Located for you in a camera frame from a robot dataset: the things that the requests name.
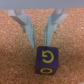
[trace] yellow letter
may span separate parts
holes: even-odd
[[[43,69],[40,70],[40,72],[41,72],[41,73],[45,73],[45,74],[49,74],[49,73],[52,73],[53,70],[50,69],[50,68],[43,68]]]
[[[46,61],[45,59],[43,59],[43,62],[51,63],[54,60],[53,53],[51,51],[42,51],[42,57],[47,57],[47,55],[45,55],[45,53],[50,53],[51,54],[51,59],[49,61]]]

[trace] cube face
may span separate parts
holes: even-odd
[[[37,48],[35,72],[37,74],[54,74],[58,67],[58,48],[39,46]]]

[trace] speckled tabletop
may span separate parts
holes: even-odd
[[[51,47],[59,48],[55,75],[35,74],[36,50],[45,45],[45,25],[54,9],[25,12],[32,16],[36,48],[20,25],[0,10],[0,84],[78,84],[84,82],[84,9],[71,9],[53,35]]]

